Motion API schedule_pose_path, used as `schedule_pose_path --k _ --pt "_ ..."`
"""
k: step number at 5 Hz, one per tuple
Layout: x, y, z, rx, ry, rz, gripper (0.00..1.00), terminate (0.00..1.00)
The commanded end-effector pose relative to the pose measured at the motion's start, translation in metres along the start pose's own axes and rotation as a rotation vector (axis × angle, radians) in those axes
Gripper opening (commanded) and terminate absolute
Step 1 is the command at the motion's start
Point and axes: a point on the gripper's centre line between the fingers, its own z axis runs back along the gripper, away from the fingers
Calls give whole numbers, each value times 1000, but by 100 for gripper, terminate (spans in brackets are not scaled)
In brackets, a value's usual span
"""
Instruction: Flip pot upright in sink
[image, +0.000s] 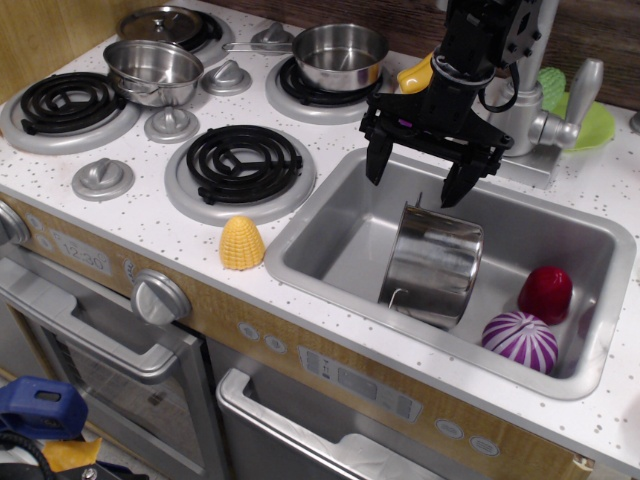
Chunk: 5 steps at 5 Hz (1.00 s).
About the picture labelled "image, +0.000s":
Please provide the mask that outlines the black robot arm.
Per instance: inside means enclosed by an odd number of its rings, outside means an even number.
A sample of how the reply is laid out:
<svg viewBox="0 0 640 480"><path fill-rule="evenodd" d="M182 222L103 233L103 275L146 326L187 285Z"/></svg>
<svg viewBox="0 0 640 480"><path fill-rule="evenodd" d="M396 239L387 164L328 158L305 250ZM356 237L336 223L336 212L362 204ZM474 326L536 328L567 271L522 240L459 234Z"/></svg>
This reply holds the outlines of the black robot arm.
<svg viewBox="0 0 640 480"><path fill-rule="evenodd" d="M478 116L486 86L497 70L519 78L518 61L540 39L538 1L452 1L446 34L434 49L427 86L410 94L372 94L360 130L366 149L366 176L378 184L394 145L451 162L441 205L457 205L477 181L497 173L511 136Z"/></svg>

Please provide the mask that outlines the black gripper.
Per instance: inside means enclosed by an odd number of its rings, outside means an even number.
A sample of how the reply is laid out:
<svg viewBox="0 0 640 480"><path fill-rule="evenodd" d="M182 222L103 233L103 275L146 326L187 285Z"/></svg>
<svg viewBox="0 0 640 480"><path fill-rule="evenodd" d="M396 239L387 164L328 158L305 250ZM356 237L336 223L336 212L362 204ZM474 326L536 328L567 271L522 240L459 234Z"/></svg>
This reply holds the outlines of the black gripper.
<svg viewBox="0 0 640 480"><path fill-rule="evenodd" d="M372 94L360 131L368 141L366 176L378 185L398 144L453 163L444 180L441 207L456 206L479 179L495 173L495 163L514 146L511 136L473 111L487 85L435 73L428 87L414 94ZM404 127L398 119L412 123Z"/></svg>

